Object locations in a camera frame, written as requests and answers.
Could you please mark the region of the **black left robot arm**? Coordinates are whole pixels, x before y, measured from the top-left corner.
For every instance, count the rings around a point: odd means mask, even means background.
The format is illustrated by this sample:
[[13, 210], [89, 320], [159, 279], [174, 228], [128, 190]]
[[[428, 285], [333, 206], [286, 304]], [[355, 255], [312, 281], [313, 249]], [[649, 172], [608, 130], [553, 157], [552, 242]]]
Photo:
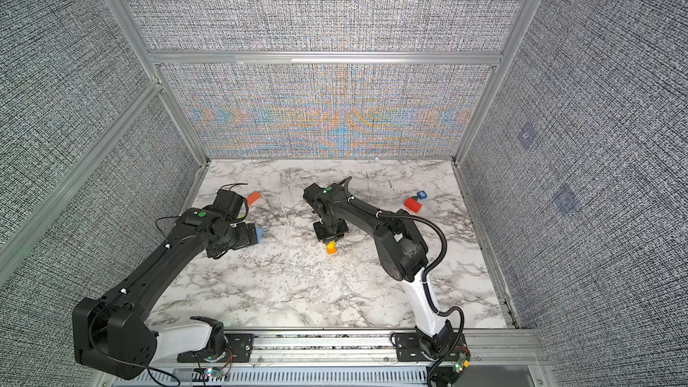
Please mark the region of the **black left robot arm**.
[[228, 342], [222, 322], [207, 316], [167, 327], [146, 321], [161, 295], [197, 254], [218, 260], [229, 251], [256, 245], [257, 228], [227, 211], [191, 208], [173, 220], [163, 242], [123, 281], [97, 299], [84, 298], [73, 309], [75, 361], [131, 380], [153, 362], [191, 355], [225, 360]]

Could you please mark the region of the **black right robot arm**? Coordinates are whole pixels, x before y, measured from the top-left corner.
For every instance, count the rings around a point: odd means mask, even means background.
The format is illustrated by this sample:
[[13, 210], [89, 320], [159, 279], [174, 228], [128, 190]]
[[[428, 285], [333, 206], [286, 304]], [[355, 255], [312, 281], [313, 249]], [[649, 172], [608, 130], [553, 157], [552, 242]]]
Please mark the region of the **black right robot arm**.
[[[361, 229], [374, 240], [378, 260], [384, 271], [401, 283], [415, 316], [419, 347], [431, 360], [438, 360], [451, 349], [456, 334], [450, 314], [438, 308], [429, 273], [447, 252], [446, 236], [431, 221], [404, 210], [384, 211], [364, 202], [349, 191], [349, 178], [327, 187], [311, 184], [303, 198], [318, 215], [314, 224], [317, 238], [333, 243], [349, 232], [349, 225]], [[435, 261], [427, 259], [428, 246], [417, 224], [433, 229], [441, 241]]]

